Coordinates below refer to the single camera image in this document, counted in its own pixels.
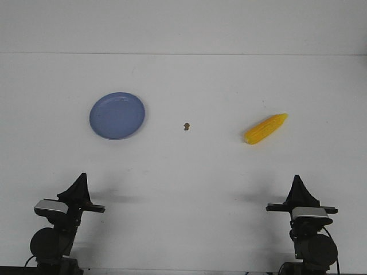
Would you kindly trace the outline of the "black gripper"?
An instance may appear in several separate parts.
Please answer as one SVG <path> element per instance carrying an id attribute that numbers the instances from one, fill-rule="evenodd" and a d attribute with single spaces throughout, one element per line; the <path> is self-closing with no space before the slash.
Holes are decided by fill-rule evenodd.
<path id="1" fill-rule="evenodd" d="M 65 226 L 79 226 L 83 212 L 104 213 L 106 208 L 91 202 L 88 190 L 87 174 L 81 173 L 75 182 L 57 195 L 58 200 L 68 206 Z"/>
<path id="2" fill-rule="evenodd" d="M 327 214 L 337 214 L 338 209 L 331 206 L 321 206 L 320 201 L 314 198 L 302 182 L 299 175 L 295 175 L 292 181 L 292 186 L 286 200 L 283 204 L 268 203 L 266 211 L 288 212 L 291 213 L 295 209 L 311 210 L 323 209 Z"/>

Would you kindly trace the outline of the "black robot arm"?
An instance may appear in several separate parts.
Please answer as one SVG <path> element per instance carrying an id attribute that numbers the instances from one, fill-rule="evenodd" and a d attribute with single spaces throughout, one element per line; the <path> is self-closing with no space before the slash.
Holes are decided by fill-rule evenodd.
<path id="1" fill-rule="evenodd" d="M 57 199 L 42 199 L 34 212 L 52 225 L 37 231 L 30 241 L 30 251 L 36 259 L 36 274 L 83 274 L 78 260 L 70 252 L 85 211 L 104 213 L 106 208 L 91 202 L 87 174 L 81 173 L 75 182 L 57 195 Z"/>
<path id="2" fill-rule="evenodd" d="M 281 204 L 269 203 L 267 211 L 290 215 L 289 236 L 299 262 L 285 262 L 278 274 L 327 274 L 330 266 L 338 264 L 338 248 L 326 226 L 331 225 L 331 214 L 338 209 L 322 206 L 310 194 L 301 177 L 295 175 L 290 192 Z"/>

